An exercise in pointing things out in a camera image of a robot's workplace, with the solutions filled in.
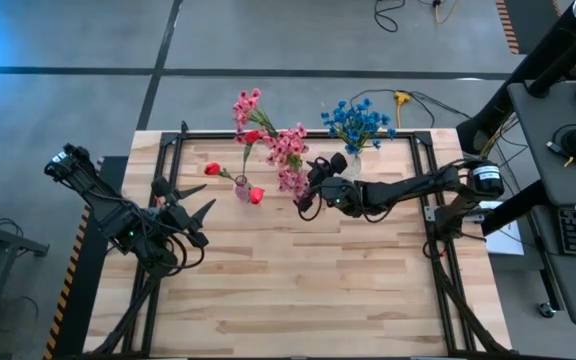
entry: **concrete floor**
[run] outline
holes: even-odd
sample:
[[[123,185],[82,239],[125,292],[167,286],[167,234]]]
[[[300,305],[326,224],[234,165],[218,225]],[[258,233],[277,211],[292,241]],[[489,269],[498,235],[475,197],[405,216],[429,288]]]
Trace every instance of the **concrete floor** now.
[[[0,0],[0,66],[152,69],[172,4]],[[508,50],[494,0],[462,0],[442,26],[433,23],[431,8],[409,0],[392,13],[400,25],[395,34],[375,25],[372,8],[367,0],[185,0],[166,68],[415,71],[425,79],[164,76],[147,128],[177,129],[185,120],[192,129],[229,129],[237,92],[252,87],[262,88],[264,106],[279,127],[301,121],[319,128],[319,113],[368,88],[418,90],[475,114],[501,82],[445,74],[509,73],[522,59]],[[126,155],[149,81],[127,75],[0,75],[0,217],[51,245],[46,258],[25,256],[15,264],[0,304],[1,327],[14,331],[0,333],[0,354],[43,355],[83,206],[44,176],[43,166],[66,142],[85,146],[93,158]],[[389,95],[371,99],[380,111],[394,114]],[[436,127],[462,121],[430,109]],[[405,127],[429,126],[416,104],[402,114]],[[524,141],[519,127],[507,137]],[[501,148],[507,157],[519,149],[504,143]],[[528,151],[510,167],[520,187],[537,178]],[[534,311],[545,300],[538,274],[495,276],[514,347],[576,358],[576,326],[567,314],[546,320]],[[39,304],[36,325],[32,307],[16,302],[21,295]]]

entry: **red flower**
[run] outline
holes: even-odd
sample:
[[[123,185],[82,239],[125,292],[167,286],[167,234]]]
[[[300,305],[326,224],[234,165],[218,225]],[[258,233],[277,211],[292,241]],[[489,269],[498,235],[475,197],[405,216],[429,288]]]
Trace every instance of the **red flower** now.
[[[257,205],[261,202],[264,197],[264,189],[262,188],[252,188],[250,189],[250,202]]]
[[[221,171],[221,168],[219,167],[219,164],[210,163],[210,164],[206,165],[206,168],[204,169],[204,174],[217,175],[217,174],[219,174],[220,171]]]
[[[261,135],[259,135],[259,131],[257,130],[249,131],[244,135],[244,140],[246,140],[246,144],[249,145],[254,144],[259,138],[261,138]]]

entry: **wheel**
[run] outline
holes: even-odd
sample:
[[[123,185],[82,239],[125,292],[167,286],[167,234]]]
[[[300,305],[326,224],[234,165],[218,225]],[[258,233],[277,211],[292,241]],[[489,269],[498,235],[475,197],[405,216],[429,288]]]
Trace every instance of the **wheel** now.
[[[540,304],[539,306],[537,306],[537,310],[539,311],[539,314],[541,314],[541,316],[547,319],[552,319],[557,313],[557,310],[554,310],[549,302]]]

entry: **glass vase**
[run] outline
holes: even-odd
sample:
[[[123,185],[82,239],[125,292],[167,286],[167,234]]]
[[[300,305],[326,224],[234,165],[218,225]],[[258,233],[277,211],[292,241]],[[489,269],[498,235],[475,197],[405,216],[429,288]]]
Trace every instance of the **glass vase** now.
[[[250,202],[250,185],[248,184],[248,179],[239,175],[235,178],[234,185],[235,195],[237,198],[243,202]]]
[[[361,154],[344,153],[344,157],[348,166],[341,173],[341,176],[349,181],[361,180]]]

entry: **wooden table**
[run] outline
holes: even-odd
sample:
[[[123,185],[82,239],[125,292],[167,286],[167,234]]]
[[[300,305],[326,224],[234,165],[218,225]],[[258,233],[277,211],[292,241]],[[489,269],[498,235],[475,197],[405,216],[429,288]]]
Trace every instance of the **wooden table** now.
[[[454,129],[430,131],[439,165],[462,157]],[[123,195],[144,207],[160,134],[135,134],[124,179]],[[339,140],[307,143],[309,160],[330,158],[343,149]],[[264,146],[253,148],[247,165],[250,181],[266,189],[259,206],[241,203],[228,180],[203,174],[209,162],[236,174],[242,150],[231,140],[184,141],[179,188],[208,187],[182,204],[193,212],[210,199],[218,200],[205,219],[210,240],[205,261],[162,282],[151,355],[445,355],[431,265],[421,251],[426,234],[419,200],[398,204],[378,224],[328,208],[304,222],[291,197],[278,191],[276,169],[265,163]],[[380,151],[367,150],[362,161],[363,180],[394,182],[414,176],[410,145],[404,140],[386,140]],[[463,230],[481,236],[476,225]],[[497,341],[510,347],[485,244],[468,238],[455,244],[469,305]],[[190,251],[191,260],[197,255]],[[127,308],[136,264],[134,256],[116,251],[106,258],[86,350],[103,341]],[[458,315],[451,310],[462,344]]]

